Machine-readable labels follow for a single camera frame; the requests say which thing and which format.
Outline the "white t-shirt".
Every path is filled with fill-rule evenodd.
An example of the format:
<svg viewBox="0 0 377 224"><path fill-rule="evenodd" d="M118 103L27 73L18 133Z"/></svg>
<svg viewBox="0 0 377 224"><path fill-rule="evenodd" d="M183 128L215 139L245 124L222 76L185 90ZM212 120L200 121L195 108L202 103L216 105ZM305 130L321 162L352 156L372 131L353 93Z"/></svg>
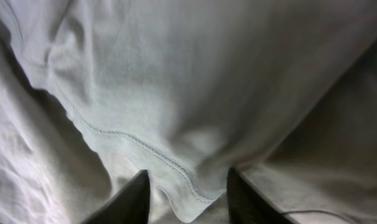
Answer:
<svg viewBox="0 0 377 224"><path fill-rule="evenodd" d="M0 223L377 223L377 1L0 1Z"/></svg>

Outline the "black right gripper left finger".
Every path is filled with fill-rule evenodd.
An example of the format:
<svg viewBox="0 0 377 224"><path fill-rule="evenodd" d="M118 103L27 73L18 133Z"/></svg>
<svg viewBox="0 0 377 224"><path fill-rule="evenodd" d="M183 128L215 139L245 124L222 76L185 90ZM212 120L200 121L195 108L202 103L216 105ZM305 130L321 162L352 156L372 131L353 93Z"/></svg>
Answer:
<svg viewBox="0 0 377 224"><path fill-rule="evenodd" d="M82 224L148 224L151 188L147 170L140 170L104 206Z"/></svg>

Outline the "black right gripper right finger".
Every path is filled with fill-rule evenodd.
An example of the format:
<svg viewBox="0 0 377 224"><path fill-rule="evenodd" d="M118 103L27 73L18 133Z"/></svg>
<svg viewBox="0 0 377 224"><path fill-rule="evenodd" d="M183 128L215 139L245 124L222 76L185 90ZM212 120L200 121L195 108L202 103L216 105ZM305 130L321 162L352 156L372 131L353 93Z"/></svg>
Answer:
<svg viewBox="0 0 377 224"><path fill-rule="evenodd" d="M236 169L230 168L226 195L230 224L294 224L272 207Z"/></svg>

